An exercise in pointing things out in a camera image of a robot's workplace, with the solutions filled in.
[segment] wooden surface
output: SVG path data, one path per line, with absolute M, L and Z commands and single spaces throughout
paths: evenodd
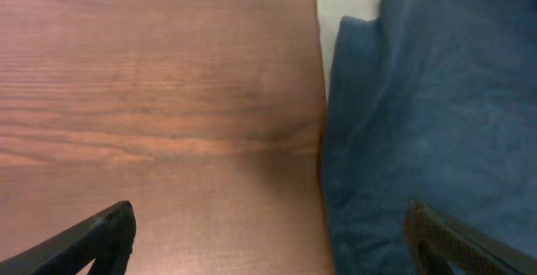
M 0 0 L 0 260 L 119 200 L 129 274 L 330 274 L 315 0 Z

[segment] wooden table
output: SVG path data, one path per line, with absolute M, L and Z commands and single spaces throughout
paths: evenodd
M 129 274 L 332 273 L 315 0 L 0 0 L 0 260 L 119 200 Z

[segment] navy garment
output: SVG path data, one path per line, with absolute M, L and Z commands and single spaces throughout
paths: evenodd
M 382 0 L 336 42 L 322 187 L 336 273 L 413 274 L 423 200 L 537 257 L 537 0 Z

